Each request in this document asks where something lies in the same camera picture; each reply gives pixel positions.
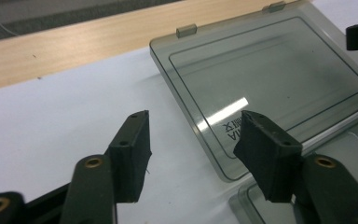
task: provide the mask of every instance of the case latch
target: case latch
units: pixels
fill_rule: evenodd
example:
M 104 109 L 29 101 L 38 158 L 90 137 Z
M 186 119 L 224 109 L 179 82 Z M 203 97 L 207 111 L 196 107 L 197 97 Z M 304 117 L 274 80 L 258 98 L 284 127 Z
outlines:
M 196 24 L 191 24 L 188 26 L 176 28 L 176 36 L 178 38 L 182 38 L 182 37 L 189 36 L 189 35 L 194 35 L 196 33 L 197 33 L 197 25 Z
M 276 11 L 281 11 L 286 6 L 286 3 L 284 1 L 272 3 L 269 6 L 263 7 L 262 11 L 264 13 L 273 13 Z

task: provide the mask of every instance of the gray carpet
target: gray carpet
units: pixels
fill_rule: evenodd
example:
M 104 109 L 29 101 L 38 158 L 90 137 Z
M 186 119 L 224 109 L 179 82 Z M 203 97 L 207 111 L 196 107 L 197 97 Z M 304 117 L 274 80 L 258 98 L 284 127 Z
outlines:
M 26 35 L 64 25 L 74 24 L 82 21 L 90 21 L 102 17 L 117 15 L 119 13 L 177 1 L 179 0 L 127 0 L 123 2 L 115 2 L 109 5 L 89 7 L 85 9 L 49 15 L 37 19 L 15 21 L 12 23 L 4 24 L 8 31 L 0 26 L 0 39 L 12 37 L 13 34 L 10 32 L 14 33 L 15 35 Z

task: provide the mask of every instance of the white tabletop surface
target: white tabletop surface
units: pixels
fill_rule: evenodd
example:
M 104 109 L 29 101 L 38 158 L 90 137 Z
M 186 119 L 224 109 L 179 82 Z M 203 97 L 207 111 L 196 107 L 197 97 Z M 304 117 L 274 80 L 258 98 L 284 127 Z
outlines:
M 358 23 L 358 0 L 313 4 L 342 32 Z M 117 206 L 119 223 L 238 223 L 228 199 L 241 182 L 219 179 L 148 48 L 0 89 L 0 192 L 29 202 L 66 184 L 145 109 L 149 174 L 140 202 Z

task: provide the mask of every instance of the transparent gray lid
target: transparent gray lid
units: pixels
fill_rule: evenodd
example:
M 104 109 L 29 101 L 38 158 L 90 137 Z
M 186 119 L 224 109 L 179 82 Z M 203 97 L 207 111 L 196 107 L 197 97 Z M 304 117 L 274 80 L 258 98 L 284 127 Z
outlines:
M 344 41 L 301 1 L 178 29 L 150 48 L 215 170 L 232 181 L 248 173 L 233 154 L 243 109 L 300 142 L 358 110 L 358 53 L 343 49 Z

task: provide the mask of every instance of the gray plastic case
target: gray plastic case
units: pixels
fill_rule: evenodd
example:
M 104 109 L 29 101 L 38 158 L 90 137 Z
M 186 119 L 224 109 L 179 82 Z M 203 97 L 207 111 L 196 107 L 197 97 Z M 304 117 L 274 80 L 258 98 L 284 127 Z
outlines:
M 346 51 L 344 35 L 308 1 L 184 27 L 150 50 L 225 181 L 248 174 L 232 153 L 243 109 L 270 117 L 307 152 L 358 121 L 358 51 Z

